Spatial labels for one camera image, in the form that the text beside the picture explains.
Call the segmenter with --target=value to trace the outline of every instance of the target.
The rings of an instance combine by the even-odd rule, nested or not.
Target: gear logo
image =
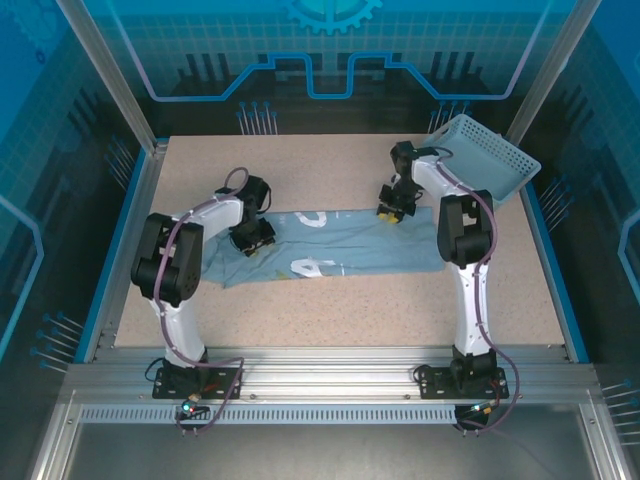
[[[58,30],[58,18],[52,0],[0,0],[0,13],[8,13],[22,33],[42,51]]]
[[[373,18],[373,9],[382,7],[381,0],[286,0],[289,20],[297,20],[300,28],[311,27],[333,35],[336,30],[347,33],[360,28],[360,21]]]

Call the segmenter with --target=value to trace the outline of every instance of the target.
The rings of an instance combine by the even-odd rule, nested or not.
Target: plastic basket
[[[467,115],[457,115],[424,142],[446,147],[444,165],[474,190],[488,190],[496,207],[507,202],[540,171],[540,163]]]

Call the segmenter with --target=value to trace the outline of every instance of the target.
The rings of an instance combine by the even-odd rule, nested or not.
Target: vented metal strip
[[[172,424],[176,405],[90,405],[82,423]],[[212,412],[184,422],[202,423]],[[453,405],[229,405],[218,420],[226,425],[452,424]]]

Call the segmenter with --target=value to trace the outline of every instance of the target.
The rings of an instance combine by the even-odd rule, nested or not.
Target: speckled tabletop
[[[424,135],[172,137],[152,211],[180,212],[208,198],[243,165],[273,189],[271,211],[373,209],[393,174],[389,150]],[[429,205],[425,195],[423,202]],[[488,276],[489,326],[503,344],[564,343],[522,202],[496,214]],[[451,272],[324,277],[239,285],[202,282],[198,327],[209,346],[451,345]],[[132,288],[118,346],[161,346],[151,306]]]

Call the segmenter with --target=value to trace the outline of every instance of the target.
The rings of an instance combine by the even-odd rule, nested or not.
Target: light blue towel
[[[229,233],[212,238],[203,252],[202,278],[232,287],[290,278],[434,272],[438,253],[430,208],[418,208],[399,224],[374,210],[267,213],[276,243],[246,257]]]

